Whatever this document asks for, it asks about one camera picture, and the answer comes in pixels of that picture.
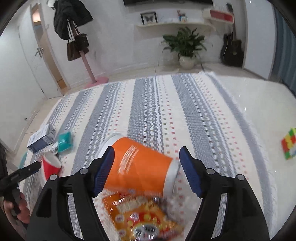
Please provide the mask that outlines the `person left hand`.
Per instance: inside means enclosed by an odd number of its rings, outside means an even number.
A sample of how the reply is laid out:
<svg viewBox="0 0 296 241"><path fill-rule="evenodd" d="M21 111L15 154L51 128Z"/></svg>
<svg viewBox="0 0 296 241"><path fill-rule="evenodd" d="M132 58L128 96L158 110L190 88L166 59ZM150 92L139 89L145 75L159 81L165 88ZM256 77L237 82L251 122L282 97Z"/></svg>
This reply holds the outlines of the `person left hand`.
<svg viewBox="0 0 296 241"><path fill-rule="evenodd" d="M21 200L18 204L18 208L20 210L20 213L17 215L17 219L22 223L28 224L30 222L30 216L31 216L30 210L27 207L28 204L27 204L27 201L25 200L25 196L22 192L20 193L20 197L21 197ZM5 212L8 220L10 221L10 223L15 224L16 220L14 219L14 217L11 214L11 211L14 208L13 203L4 199L3 207L4 207L4 212Z"/></svg>

